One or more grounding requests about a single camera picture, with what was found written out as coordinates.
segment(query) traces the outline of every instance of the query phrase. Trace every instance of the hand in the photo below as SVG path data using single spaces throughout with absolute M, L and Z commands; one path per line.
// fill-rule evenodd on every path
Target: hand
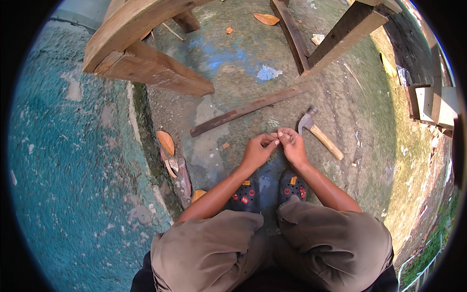
M 253 173 L 266 162 L 278 144 L 279 140 L 269 134 L 261 134 L 251 138 L 240 167 L 246 168 Z
M 277 133 L 271 133 L 273 138 L 280 140 L 284 147 L 284 154 L 294 168 L 299 168 L 304 163 L 309 163 L 306 158 L 303 138 L 290 128 L 279 128 Z

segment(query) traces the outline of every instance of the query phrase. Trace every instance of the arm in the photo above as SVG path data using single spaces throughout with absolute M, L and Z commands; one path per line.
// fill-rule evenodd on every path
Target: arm
M 240 185 L 266 162 L 278 144 L 279 140 L 268 134 L 250 139 L 240 166 L 188 206 L 177 221 L 187 221 L 191 218 L 207 219 L 217 215 Z
M 281 141 L 288 161 L 303 177 L 323 206 L 337 211 L 361 212 L 354 199 L 338 188 L 308 161 L 303 138 L 296 131 L 290 128 L 280 128 L 277 133 L 271 135 Z

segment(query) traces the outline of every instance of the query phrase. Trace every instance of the hammer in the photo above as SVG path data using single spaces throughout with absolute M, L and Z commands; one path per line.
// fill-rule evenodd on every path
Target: hammer
M 311 106 L 310 110 L 303 116 L 303 118 L 298 123 L 298 133 L 302 135 L 302 128 L 307 128 L 310 130 L 313 135 L 315 135 L 325 146 L 326 148 L 334 155 L 338 160 L 344 158 L 344 154 L 334 145 L 334 143 L 329 140 L 329 138 L 321 131 L 318 126 L 311 119 L 312 116 L 318 113 L 318 108 Z

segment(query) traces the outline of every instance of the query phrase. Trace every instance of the khaki shorts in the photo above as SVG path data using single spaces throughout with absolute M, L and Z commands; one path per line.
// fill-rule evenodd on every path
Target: khaki shorts
M 158 291 L 232 291 L 278 268 L 332 292 L 360 292 L 392 265 L 389 231 L 368 213 L 338 212 L 296 196 L 277 211 L 280 235 L 255 234 L 263 216 L 223 211 L 177 222 L 151 244 Z

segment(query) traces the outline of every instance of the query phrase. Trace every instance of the grass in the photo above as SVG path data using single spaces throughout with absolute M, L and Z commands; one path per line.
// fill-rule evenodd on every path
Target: grass
M 459 190 L 454 189 L 451 201 L 444 200 L 438 210 L 438 223 L 435 230 L 428 236 L 428 244 L 425 246 L 423 252 L 413 258 L 403 269 L 401 274 L 401 290 L 407 287 L 416 277 L 417 274 L 423 271 L 423 269 L 430 263 L 440 249 L 440 244 L 445 247 L 449 238 L 449 233 L 446 226 L 449 225 L 449 232 L 453 228 L 453 224 L 450 224 L 456 214 L 457 202 L 459 199 Z M 443 242 L 439 240 L 440 235 L 443 236 Z M 409 291 L 414 291 L 415 285 L 413 285 Z

